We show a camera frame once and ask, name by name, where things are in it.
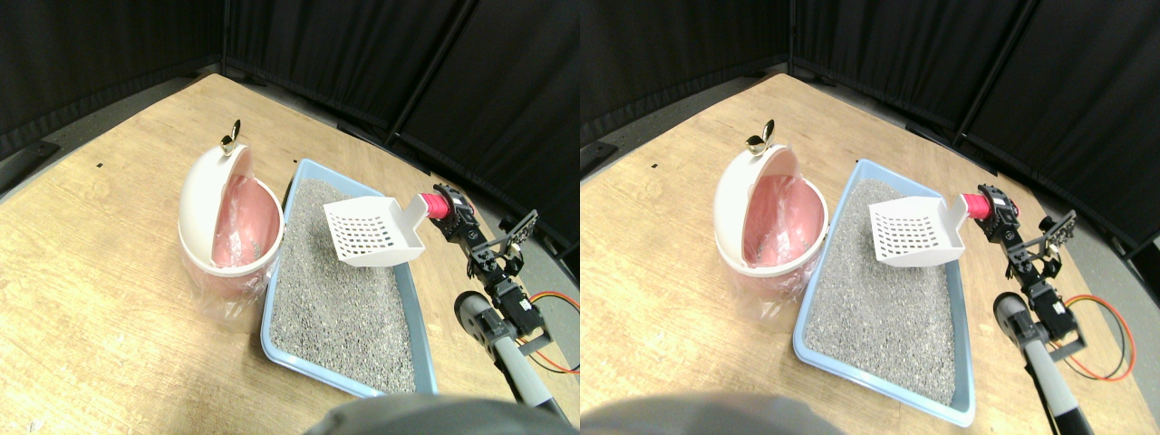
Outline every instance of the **white plastic scoop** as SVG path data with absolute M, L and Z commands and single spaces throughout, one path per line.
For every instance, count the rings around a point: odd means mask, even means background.
M 958 260 L 965 247 L 958 229 L 967 217 L 989 212 L 980 195 L 911 196 L 870 205 L 875 258 L 893 267 L 931 267 Z
M 339 260 L 356 267 L 391 267 L 419 258 L 423 242 L 415 229 L 428 216 L 447 215 L 437 195 L 418 194 L 404 211 L 385 196 L 361 196 L 322 205 Z

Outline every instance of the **litter box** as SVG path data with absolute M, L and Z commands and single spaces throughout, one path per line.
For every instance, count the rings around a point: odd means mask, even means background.
M 842 198 L 838 202 L 838 210 L 834 211 L 834 219 L 829 225 L 829 234 L 826 240 L 834 239 L 834 231 L 842 225 L 842 210 L 846 206 L 846 198 L 854 190 L 854 186 L 862 179 L 885 182 L 907 196 L 942 198 L 942 195 L 937 191 L 901 176 L 873 161 L 868 159 L 858 160 L 858 164 L 854 167 L 854 173 L 850 174 L 850 180 L 846 183 L 846 190 L 842 191 Z M 797 354 L 797 357 L 810 365 L 886 394 L 928 414 L 962 427 L 971 426 L 971 422 L 974 421 L 974 372 L 971 369 L 971 339 L 966 327 L 966 303 L 963 299 L 963 276 L 958 268 L 958 261 L 951 261 L 945 264 L 947 289 L 950 291 L 951 322 L 955 329 L 955 393 L 951 396 L 950 406 L 947 406 L 806 347 L 805 325 L 810 321 L 810 307 L 813 303 L 813 292 L 818 287 L 818 280 L 826 275 L 826 254 L 828 249 L 829 245 L 827 244 L 821 253 L 821 263 L 818 264 L 818 271 L 813 274 L 810 285 L 806 287 L 805 298 L 802 300 L 802 311 L 798 313 L 797 325 L 793 328 L 793 353 Z
M 355 197 L 368 195 L 383 196 L 383 194 L 375 191 L 375 189 L 319 165 L 313 160 L 302 159 L 298 164 L 298 171 L 293 175 L 293 181 L 290 182 L 290 190 L 287 194 L 284 212 L 287 219 L 292 216 L 290 211 L 293 208 L 295 193 L 299 186 L 298 181 L 305 179 L 325 181 L 339 191 Z M 415 369 L 415 392 L 434 394 L 437 392 L 435 389 L 435 367 L 432 363 L 432 350 L 427 342 L 427 327 L 423 324 L 422 310 L 419 307 L 419 296 L 415 293 L 415 282 L 411 277 L 411 267 L 407 263 L 396 266 L 394 280 L 398 284 L 399 296 L 403 299 L 403 312 L 407 319 L 407 329 L 411 333 L 411 361 Z M 277 297 L 277 284 L 278 270 L 275 269 L 274 276 L 270 278 L 270 285 L 266 290 L 266 311 L 262 313 L 261 338 L 262 350 L 266 351 L 266 356 L 280 365 L 284 365 L 290 370 L 310 376 L 360 398 L 385 394 L 363 383 L 291 355 L 278 349 L 270 342 L 270 319 L 274 317 L 274 298 Z

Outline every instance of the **black backdrop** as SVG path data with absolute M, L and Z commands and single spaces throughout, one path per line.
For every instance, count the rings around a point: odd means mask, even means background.
M 225 51 L 539 209 L 575 244 L 574 146 L 784 60 L 790 1 L 793 61 L 966 131 L 1128 245 L 1160 232 L 1160 6 L 1147 2 L 1043 2 L 1021 34 L 1016 9 L 1037 1 L 253 0 L 231 1 L 224 48 L 223 1 L 2 2 L 0 158 Z
M 789 0 L 596 0 L 582 10 L 582 144 L 789 55 Z
M 226 63 L 389 129 L 461 3 L 234 0 Z
M 222 57 L 222 1 L 0 2 L 0 160 Z
M 1157 23 L 1157 2 L 1042 2 L 967 136 L 1130 246 L 1160 230 Z
M 796 65 L 948 129 L 966 115 L 1017 12 L 1015 1 L 978 0 L 796 6 Z
M 579 241 L 578 13 L 568 0 L 483 1 L 401 137 L 543 230 Z

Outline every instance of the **wooden tabletop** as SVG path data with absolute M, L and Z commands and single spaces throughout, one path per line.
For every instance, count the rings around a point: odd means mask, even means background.
M 807 365 L 793 355 L 789 329 L 734 316 L 713 242 L 713 193 L 745 138 L 771 118 L 775 142 L 793 146 L 831 211 L 855 162 L 868 158 L 945 197 L 994 184 L 1020 205 L 1024 239 L 1041 235 L 1044 211 L 1025 187 L 776 75 L 681 123 L 580 189 L 582 411 L 641 394 L 727 390 L 803 400 L 850 433 L 1050 433 L 1023 358 L 992 313 L 995 297 L 1018 284 L 1003 277 L 1001 248 L 973 224 L 963 227 L 959 260 L 978 408 L 970 428 Z M 1056 287 L 1065 297 L 1087 293 L 1066 248 L 1063 261 Z M 1078 357 L 1099 370 L 1115 367 L 1118 349 L 1099 311 L 1075 311 L 1090 343 Z M 1093 382 L 1058 365 L 1096 433 L 1158 432 L 1132 377 Z
M 354 400 L 194 311 L 179 194 L 234 119 L 280 200 L 303 158 L 401 202 L 447 182 L 219 75 L 140 111 L 0 205 L 0 430 L 302 433 Z M 411 270 L 440 393 L 512 400 L 452 312 L 481 285 L 434 225 L 419 235 Z M 578 377 L 536 370 L 575 422 Z

